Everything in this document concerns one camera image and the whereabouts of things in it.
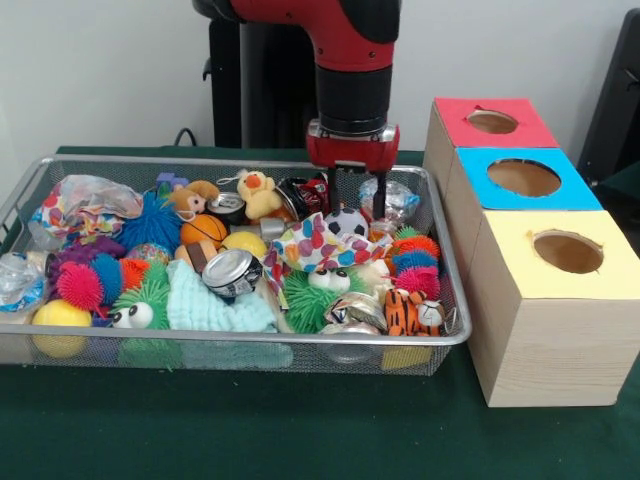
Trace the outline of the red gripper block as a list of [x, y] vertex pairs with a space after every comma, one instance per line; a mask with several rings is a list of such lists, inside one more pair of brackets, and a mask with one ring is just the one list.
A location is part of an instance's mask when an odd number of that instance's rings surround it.
[[313, 119], [306, 132], [306, 146], [311, 163], [327, 169], [328, 199], [332, 214], [341, 211], [337, 184], [338, 167], [364, 168], [376, 173], [377, 189], [373, 196], [373, 219], [385, 217], [386, 172], [396, 163], [400, 140], [397, 125], [387, 125], [380, 132], [364, 136], [341, 136], [324, 129]]

